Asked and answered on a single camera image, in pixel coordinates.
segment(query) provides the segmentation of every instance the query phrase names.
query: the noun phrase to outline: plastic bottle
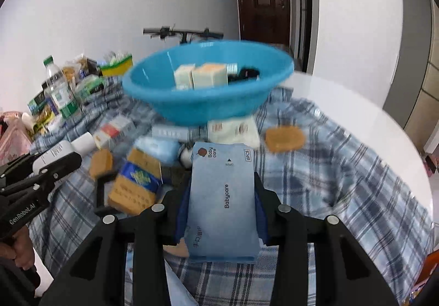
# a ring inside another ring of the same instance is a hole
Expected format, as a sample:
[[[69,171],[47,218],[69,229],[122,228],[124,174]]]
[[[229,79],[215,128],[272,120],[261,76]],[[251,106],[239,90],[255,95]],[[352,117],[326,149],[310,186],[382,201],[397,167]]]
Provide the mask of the plastic bottle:
[[[44,95],[53,100],[63,118],[66,119],[78,110],[78,102],[70,90],[64,73],[54,64],[52,56],[44,60],[44,65],[47,70],[47,88],[44,90]]]
[[[81,135],[72,142],[62,140],[33,162],[32,171],[34,173],[39,173],[43,167],[46,167],[48,164],[59,160],[71,152],[77,152],[82,158],[84,158],[84,156],[87,156],[95,148],[96,143],[89,132]]]

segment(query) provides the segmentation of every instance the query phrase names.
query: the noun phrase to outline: human hand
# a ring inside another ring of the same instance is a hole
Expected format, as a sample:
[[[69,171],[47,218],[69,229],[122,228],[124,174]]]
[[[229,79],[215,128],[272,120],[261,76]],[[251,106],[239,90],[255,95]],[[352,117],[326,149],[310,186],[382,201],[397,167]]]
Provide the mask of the human hand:
[[[15,259],[15,265],[23,270],[30,269],[35,263],[32,240],[28,227],[24,226],[13,236],[14,244],[9,246],[0,243],[0,257]]]

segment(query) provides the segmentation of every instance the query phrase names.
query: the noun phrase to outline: blue label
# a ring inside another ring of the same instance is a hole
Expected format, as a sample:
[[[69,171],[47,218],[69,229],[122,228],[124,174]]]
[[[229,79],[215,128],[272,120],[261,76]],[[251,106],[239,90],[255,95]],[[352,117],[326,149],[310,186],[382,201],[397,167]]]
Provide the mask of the blue label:
[[[119,175],[126,177],[128,180],[153,193],[157,192],[160,185],[160,181],[154,175],[129,161],[119,171]]]

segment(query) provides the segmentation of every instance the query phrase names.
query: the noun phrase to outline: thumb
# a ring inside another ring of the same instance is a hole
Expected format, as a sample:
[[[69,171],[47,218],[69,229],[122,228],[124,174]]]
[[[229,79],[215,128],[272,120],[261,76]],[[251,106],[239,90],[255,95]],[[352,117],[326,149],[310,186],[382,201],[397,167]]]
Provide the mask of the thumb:
[[[14,249],[12,249],[10,246],[4,243],[0,243],[0,257],[6,259],[15,259],[16,253]]]

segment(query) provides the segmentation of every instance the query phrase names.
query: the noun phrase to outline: green bottle cap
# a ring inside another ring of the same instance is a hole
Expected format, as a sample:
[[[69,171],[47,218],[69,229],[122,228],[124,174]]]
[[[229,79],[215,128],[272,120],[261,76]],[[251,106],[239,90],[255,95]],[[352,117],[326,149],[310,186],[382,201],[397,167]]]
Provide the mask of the green bottle cap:
[[[43,61],[43,63],[44,63],[44,65],[47,67],[47,66],[49,66],[49,64],[53,63],[53,61],[54,61],[54,58],[53,58],[52,56],[49,56],[48,58],[46,58],[46,59]]]

